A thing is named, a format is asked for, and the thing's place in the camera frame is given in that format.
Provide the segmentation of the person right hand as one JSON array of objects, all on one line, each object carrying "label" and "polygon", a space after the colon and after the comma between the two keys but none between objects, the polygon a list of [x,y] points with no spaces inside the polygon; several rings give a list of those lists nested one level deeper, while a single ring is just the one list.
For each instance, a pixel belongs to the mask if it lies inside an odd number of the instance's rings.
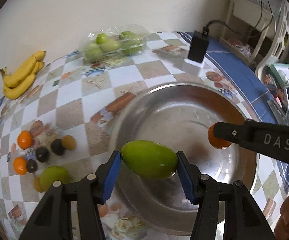
[{"label": "person right hand", "polygon": [[280,218],[274,229],[275,239],[289,239],[289,196],[280,209]]}]

